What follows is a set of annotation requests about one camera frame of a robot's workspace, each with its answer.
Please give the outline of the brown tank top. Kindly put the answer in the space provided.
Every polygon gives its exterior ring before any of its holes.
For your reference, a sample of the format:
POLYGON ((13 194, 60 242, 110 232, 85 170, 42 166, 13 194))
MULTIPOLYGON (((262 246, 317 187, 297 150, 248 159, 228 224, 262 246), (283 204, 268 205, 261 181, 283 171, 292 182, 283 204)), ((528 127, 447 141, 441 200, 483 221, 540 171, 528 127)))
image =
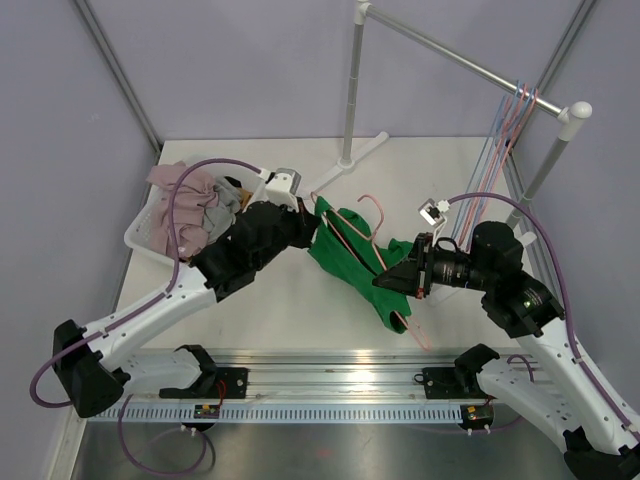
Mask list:
MULTIPOLYGON (((251 199, 252 193, 244 188, 240 189, 240 191, 243 196, 243 210, 251 199)), ((215 193, 213 186, 210 192, 191 200, 185 206, 176 206, 174 214, 176 234, 178 237, 178 254, 180 258, 186 259, 191 257, 215 241, 208 243, 208 235, 202 227, 205 207, 209 202, 212 202, 214 198, 215 193)))

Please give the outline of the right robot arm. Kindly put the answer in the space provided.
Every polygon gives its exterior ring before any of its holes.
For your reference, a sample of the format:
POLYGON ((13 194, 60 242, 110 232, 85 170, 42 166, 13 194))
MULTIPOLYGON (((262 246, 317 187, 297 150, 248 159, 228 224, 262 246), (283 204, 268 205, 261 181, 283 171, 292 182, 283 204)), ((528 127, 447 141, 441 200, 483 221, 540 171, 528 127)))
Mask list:
POLYGON ((456 389, 466 396, 483 392, 507 404, 558 447, 578 479, 638 478, 638 414, 587 356, 575 353, 568 312, 524 271, 523 251, 502 222, 476 226, 469 252, 443 249, 431 235, 420 234, 408 256, 373 284, 416 298, 427 296, 433 285, 482 292, 488 318, 534 357, 560 395, 520 379, 484 344, 455 360, 456 389))

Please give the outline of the black tank top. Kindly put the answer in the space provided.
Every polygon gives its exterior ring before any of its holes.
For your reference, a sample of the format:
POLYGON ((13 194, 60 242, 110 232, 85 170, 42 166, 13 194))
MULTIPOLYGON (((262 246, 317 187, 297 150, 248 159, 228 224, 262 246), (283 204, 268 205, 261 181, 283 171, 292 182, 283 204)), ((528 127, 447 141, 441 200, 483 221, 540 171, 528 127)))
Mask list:
POLYGON ((226 180, 226 182, 229 185, 233 186, 236 189, 243 189, 244 188, 244 186, 242 185, 242 182, 237 180, 237 179, 235 179, 235 178, 233 178, 233 177, 225 176, 224 179, 226 180))

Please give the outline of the grey tank top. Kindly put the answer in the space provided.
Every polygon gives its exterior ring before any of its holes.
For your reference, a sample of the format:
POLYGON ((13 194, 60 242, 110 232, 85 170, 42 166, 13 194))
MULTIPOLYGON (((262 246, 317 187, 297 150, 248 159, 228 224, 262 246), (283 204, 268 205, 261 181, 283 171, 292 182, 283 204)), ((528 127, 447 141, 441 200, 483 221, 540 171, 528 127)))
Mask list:
POLYGON ((242 210, 243 196, 240 189, 226 177, 218 177, 214 184, 215 198, 204 210, 202 227, 208 235, 208 243, 218 239, 235 221, 242 210))

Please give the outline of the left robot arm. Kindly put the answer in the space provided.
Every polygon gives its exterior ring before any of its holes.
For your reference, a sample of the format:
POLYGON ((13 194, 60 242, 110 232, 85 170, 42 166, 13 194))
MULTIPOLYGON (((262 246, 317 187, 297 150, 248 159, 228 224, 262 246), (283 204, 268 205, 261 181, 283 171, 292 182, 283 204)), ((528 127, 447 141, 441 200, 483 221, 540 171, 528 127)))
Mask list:
POLYGON ((85 326, 72 319, 58 325, 52 368, 78 416, 94 417, 131 394, 218 397, 218 366, 204 347, 182 345, 156 361, 136 352, 182 319, 250 285, 287 248, 309 248, 319 224, 304 205, 289 210, 254 203, 218 240, 179 264, 167 286, 85 326))

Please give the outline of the pink tank top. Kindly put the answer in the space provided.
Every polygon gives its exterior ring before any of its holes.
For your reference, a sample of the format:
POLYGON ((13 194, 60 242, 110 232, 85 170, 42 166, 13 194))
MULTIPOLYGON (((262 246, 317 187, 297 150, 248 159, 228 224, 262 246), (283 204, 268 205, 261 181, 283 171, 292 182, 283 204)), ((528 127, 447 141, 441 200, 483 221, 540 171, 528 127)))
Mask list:
MULTIPOLYGON (((150 248, 156 253, 172 257, 174 242, 169 225, 169 200, 175 182, 187 169, 180 161, 173 165, 154 166, 147 182, 158 188, 160 199, 151 210, 150 248)), ((203 221, 207 207, 218 204, 215 178, 203 169, 191 172, 181 183, 174 199, 174 232, 180 258, 197 254, 208 243, 209 234, 203 221)))

